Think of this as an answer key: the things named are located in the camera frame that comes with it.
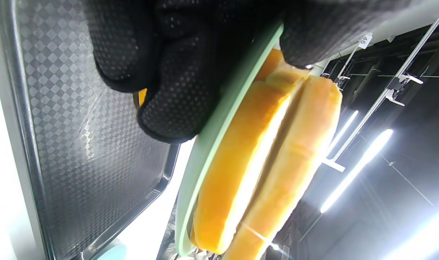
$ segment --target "ceiling light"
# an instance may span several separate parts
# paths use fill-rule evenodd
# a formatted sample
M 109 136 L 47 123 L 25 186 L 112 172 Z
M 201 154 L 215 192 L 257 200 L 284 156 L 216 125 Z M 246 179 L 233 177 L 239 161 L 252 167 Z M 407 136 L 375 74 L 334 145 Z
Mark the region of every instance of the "ceiling light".
M 439 250 L 439 215 L 383 260 L 425 260 Z
M 388 129 L 381 133 L 371 144 L 371 146 L 365 151 L 362 158 L 353 168 L 353 170 L 346 176 L 346 178 L 341 182 L 341 184 L 330 194 L 328 199 L 324 202 L 322 207 L 320 208 L 320 212 L 324 213 L 327 211 L 333 203 L 340 197 L 340 195 L 345 191 L 346 188 L 351 184 L 351 182 L 356 178 L 356 176 L 360 173 L 363 167 L 370 162 L 375 155 L 385 146 L 386 142 L 389 140 L 391 135 L 393 134 L 393 130 Z
M 348 130 L 348 127 L 353 123 L 353 120 L 358 115 L 359 111 L 354 111 L 351 117 L 346 121 L 345 125 L 341 128 L 340 132 L 335 136 L 335 138 L 332 140 L 332 143 L 328 146 L 326 155 L 328 156 L 330 152 L 335 148 L 335 145 L 340 141 L 341 137 L 345 134 L 346 130 Z
M 271 247 L 276 251 L 279 250 L 279 246 L 274 243 L 271 243 Z

